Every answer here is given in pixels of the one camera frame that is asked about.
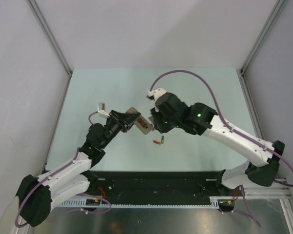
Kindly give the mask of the white remote control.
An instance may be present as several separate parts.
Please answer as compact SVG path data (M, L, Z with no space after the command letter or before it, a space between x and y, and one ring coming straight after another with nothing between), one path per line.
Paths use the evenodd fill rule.
M134 107L130 107L126 113L137 114L138 111ZM153 131L153 126L142 115L134 122L134 125L144 134L147 135Z

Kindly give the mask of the beige battery cover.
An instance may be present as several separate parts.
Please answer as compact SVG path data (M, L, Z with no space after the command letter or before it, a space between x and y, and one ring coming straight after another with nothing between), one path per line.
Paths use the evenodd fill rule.
M150 122L151 122L153 125L155 125L155 120L154 120L154 117L153 117L153 116L150 116L148 119L150 120Z

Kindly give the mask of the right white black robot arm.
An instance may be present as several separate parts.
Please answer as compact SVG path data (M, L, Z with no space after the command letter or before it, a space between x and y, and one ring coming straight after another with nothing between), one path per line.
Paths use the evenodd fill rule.
M191 135L216 140L247 159L233 169L221 172L215 189L220 195L228 195L234 188L246 182L270 187L279 169L277 154L282 154L284 144L256 138L237 128L211 107L203 103L187 106L175 94L162 88L149 91L147 98L155 102L150 110L155 130L168 133L174 128Z

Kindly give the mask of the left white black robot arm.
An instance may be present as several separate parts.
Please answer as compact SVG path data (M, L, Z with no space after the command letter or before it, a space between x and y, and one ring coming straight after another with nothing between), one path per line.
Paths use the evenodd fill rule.
M71 159L39 176L24 177L16 192L19 199L17 217L21 217L24 223L16 220L15 226L36 227L63 201L84 192L88 195L96 193L98 182L87 178L84 173L100 162L105 147L116 135L128 132L140 116L139 112L110 111L105 115L105 124L90 125L84 144L77 148Z

